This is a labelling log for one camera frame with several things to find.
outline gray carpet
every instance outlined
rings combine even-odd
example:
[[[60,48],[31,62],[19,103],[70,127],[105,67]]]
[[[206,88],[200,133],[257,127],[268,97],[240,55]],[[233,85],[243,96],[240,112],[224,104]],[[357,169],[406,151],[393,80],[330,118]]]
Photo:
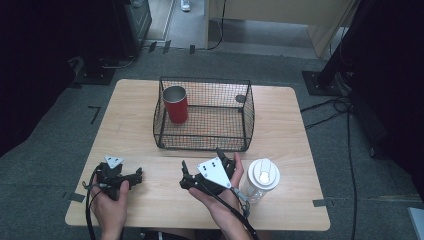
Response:
[[[300,108],[329,97],[310,96],[302,70],[320,71],[323,60],[161,48],[118,69],[110,86],[68,88],[27,141],[5,154],[0,174],[0,239],[89,239],[84,227],[65,223],[67,196],[75,190],[114,85],[119,79],[155,80],[162,75],[249,79],[255,85],[295,89]],[[96,109],[101,107],[94,119]],[[303,114],[308,125],[329,117],[331,105]],[[407,207],[424,208],[410,176],[390,160],[369,157],[356,117],[350,117],[351,150],[358,193],[356,239],[416,239]],[[354,215],[347,147],[347,116],[307,130],[331,227],[325,232],[274,232],[274,239],[350,239]],[[127,228],[125,239],[139,239]]]

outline person's right hand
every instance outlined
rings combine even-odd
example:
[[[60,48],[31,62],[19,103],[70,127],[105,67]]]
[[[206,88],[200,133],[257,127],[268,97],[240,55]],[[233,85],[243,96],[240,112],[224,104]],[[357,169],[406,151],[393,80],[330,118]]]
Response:
[[[236,169],[234,171],[233,177],[231,178],[231,185],[234,188],[239,188],[240,179],[243,176],[244,169],[238,153],[234,153],[234,160],[236,161]],[[222,203],[220,203],[212,196],[203,193],[197,188],[190,188],[188,191],[193,197],[202,202],[208,208],[213,220],[228,240],[250,239],[248,232],[245,230],[240,220],[237,219],[237,217],[234,216],[234,214],[231,213],[231,211]],[[220,197],[234,209],[240,211],[239,201],[237,197],[231,192],[231,190],[224,190],[221,194],[218,195],[218,197]]]

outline black tape mark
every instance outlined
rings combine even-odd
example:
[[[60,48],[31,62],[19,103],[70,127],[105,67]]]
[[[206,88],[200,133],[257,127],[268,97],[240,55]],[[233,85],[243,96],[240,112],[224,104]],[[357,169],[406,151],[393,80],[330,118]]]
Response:
[[[165,42],[165,47],[163,48],[163,54],[169,52],[169,46],[171,46],[171,40]]]
[[[76,202],[80,202],[80,203],[83,202],[84,199],[85,199],[85,196],[78,194],[78,193],[71,193],[71,194],[69,194],[69,197],[68,197],[68,200],[76,201]]]
[[[196,46],[190,45],[190,55],[193,55],[195,51],[196,51]]]
[[[153,52],[156,48],[156,44],[158,44],[158,42],[153,42],[152,44],[150,44],[150,48],[149,48],[149,53]]]
[[[88,106],[88,108],[95,108],[95,109],[97,109],[97,110],[96,110],[96,113],[94,114],[93,120],[91,120],[91,124],[93,124],[93,123],[94,123],[94,121],[96,121],[97,115],[99,115],[100,109],[101,109],[102,107]]]
[[[325,199],[312,200],[312,203],[314,204],[314,207],[326,207],[327,206],[327,201]]]

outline white cup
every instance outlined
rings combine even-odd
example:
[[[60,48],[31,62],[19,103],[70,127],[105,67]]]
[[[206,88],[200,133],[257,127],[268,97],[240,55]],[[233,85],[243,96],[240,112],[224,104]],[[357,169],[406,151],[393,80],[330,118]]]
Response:
[[[280,171],[268,158],[252,162],[241,191],[250,203],[257,203],[280,182]]]

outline wire mesh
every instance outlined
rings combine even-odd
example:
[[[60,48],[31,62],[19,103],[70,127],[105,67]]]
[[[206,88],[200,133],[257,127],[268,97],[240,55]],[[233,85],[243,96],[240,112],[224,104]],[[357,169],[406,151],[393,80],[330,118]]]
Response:
[[[170,121],[162,91],[182,86],[188,119]],[[156,145],[164,149],[246,151],[255,121],[252,87],[248,80],[161,77],[153,122]]]

